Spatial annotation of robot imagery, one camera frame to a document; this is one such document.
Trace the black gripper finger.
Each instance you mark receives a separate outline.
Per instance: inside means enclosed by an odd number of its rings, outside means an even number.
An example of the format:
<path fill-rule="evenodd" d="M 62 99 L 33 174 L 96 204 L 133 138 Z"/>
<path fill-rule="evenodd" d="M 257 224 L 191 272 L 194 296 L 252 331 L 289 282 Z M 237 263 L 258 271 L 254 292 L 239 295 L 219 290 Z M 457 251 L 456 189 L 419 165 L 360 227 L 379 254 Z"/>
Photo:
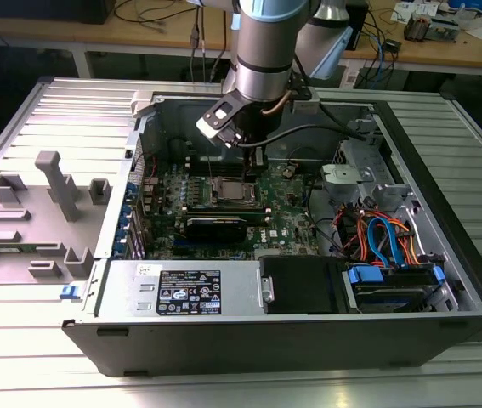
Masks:
<path fill-rule="evenodd" d="M 267 171 L 267 156 L 264 147 L 243 150 L 242 180 L 255 183 Z"/>

